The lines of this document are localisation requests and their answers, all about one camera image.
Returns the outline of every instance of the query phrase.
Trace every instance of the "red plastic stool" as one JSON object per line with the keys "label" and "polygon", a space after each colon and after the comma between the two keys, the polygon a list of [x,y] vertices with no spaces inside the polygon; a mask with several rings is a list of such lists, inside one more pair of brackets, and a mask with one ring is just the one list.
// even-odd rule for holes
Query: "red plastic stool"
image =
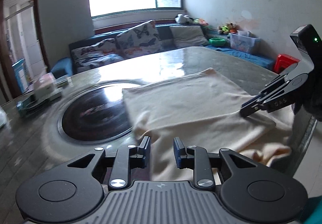
{"label": "red plastic stool", "polygon": [[275,66],[273,69],[273,72],[275,73],[281,73],[283,70],[285,70],[288,66],[299,62],[300,60],[287,55],[287,54],[279,54],[277,56],[276,62],[275,62]]}

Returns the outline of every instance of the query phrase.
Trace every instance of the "triangular cutout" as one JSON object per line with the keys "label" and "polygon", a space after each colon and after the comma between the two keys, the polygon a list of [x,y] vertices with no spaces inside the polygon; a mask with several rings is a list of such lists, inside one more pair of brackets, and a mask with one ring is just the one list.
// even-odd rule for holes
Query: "triangular cutout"
{"label": "triangular cutout", "polygon": [[86,155],[83,158],[77,161],[74,161],[71,164],[68,164],[67,167],[85,169],[88,166],[88,164],[91,162],[91,160],[94,158],[94,156],[95,154]]}
{"label": "triangular cutout", "polygon": [[233,160],[233,162],[235,163],[235,165],[237,166],[237,168],[240,169],[245,169],[245,168],[255,168],[256,166],[248,161],[245,161],[243,159],[241,159],[240,157],[237,157],[235,155],[229,155],[231,157],[231,159]]}

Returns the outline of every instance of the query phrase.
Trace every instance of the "blue sofa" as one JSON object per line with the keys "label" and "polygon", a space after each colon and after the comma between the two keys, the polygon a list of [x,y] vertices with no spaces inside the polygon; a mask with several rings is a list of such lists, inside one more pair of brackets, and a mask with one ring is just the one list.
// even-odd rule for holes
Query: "blue sofa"
{"label": "blue sofa", "polygon": [[[174,50],[177,48],[173,42],[173,35],[171,32],[170,26],[179,26],[179,25],[182,25],[182,24],[156,25],[156,28],[159,32],[159,37],[160,37],[160,39],[162,41],[162,45],[163,45],[162,51],[169,51],[169,50]],[[69,45],[70,55],[72,56],[71,51],[73,49],[91,46],[91,45],[98,43],[98,42],[105,40],[105,39],[116,38],[116,36],[118,34],[124,32],[124,31],[126,31],[126,29],[125,30],[118,30],[118,31],[114,31],[114,32],[103,33],[100,35],[90,37],[85,40],[80,40],[80,41],[71,43]],[[223,53],[245,59],[247,61],[250,61],[252,63],[260,65],[260,66],[262,66],[266,69],[269,69],[269,70],[272,69],[273,64],[274,64],[274,60],[271,60],[265,56],[255,56],[255,55],[247,54],[244,52],[239,52],[239,51],[228,49],[228,48],[216,48],[211,45],[207,46],[207,48],[210,48],[210,49],[216,50],[216,51],[221,51]],[[59,78],[59,77],[64,76],[66,74],[68,76],[72,76],[77,73],[75,63],[73,62],[72,58],[69,58],[69,57],[59,60],[55,64],[55,66],[52,68],[51,72],[55,76],[55,78]]]}

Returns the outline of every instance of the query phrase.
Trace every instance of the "brown wooden door frame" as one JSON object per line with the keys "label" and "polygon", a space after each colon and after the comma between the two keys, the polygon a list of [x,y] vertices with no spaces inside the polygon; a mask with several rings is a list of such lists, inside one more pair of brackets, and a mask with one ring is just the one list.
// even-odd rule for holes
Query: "brown wooden door frame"
{"label": "brown wooden door frame", "polygon": [[[34,1],[33,15],[36,26],[36,33],[39,40],[39,45],[45,65],[50,69],[47,54],[45,51],[45,46],[42,39],[39,11],[38,11],[38,0]],[[19,97],[22,93],[18,86],[17,80],[15,78],[14,70],[12,68],[12,63],[9,58],[9,49],[7,45],[6,33],[4,29],[4,14],[3,14],[3,0],[0,0],[0,63],[4,73],[5,80],[7,82],[9,91],[13,98]]]}

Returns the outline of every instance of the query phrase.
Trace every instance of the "green bowl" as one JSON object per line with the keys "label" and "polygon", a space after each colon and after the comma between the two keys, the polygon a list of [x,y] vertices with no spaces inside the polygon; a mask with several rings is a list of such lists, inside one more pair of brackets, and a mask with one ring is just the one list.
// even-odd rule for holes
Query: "green bowl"
{"label": "green bowl", "polygon": [[214,45],[216,47],[222,47],[226,44],[226,40],[225,39],[220,39],[220,38],[212,38],[209,39],[209,42],[211,45]]}

